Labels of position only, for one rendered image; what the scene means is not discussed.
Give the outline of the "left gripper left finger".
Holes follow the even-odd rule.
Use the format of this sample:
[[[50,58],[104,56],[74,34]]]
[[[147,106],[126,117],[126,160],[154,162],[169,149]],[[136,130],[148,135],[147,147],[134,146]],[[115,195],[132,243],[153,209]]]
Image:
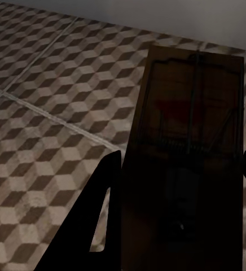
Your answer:
[[[109,187],[105,248],[89,252]],[[120,150],[100,161],[34,271],[122,271]]]

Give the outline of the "mousetrap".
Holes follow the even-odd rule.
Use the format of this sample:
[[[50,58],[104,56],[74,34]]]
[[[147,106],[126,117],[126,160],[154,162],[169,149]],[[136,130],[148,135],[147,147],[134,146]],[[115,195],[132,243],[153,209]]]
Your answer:
[[[121,169],[122,271],[243,271],[244,57],[150,45]]]

